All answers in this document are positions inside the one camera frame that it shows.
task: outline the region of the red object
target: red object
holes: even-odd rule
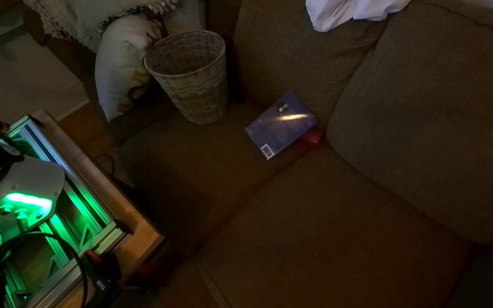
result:
[[[315,150],[323,140],[324,131],[318,127],[313,127],[300,137],[300,143],[307,152]]]

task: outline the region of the back cushion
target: back cushion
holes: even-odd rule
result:
[[[412,2],[328,127],[339,154],[429,217],[493,242],[493,10]]]
[[[269,106],[291,89],[326,127],[352,74],[387,21],[349,21],[318,33],[305,0],[243,0],[237,29],[241,85]]]

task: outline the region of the wicker wastebasket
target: wicker wastebasket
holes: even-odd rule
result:
[[[144,65],[192,123],[211,124],[225,115],[226,44],[216,33],[166,37],[147,51]]]

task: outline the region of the blue book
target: blue book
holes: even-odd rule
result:
[[[270,160],[316,124],[317,119],[309,109],[288,91],[245,131],[266,160]]]

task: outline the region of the barcode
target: barcode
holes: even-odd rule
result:
[[[268,144],[264,144],[264,146],[262,146],[262,148],[260,148],[260,150],[262,150],[262,153],[264,153],[264,155],[266,156],[266,159],[270,159],[272,158],[273,156],[275,156],[275,153],[274,151],[270,148],[270,146],[268,146]]]

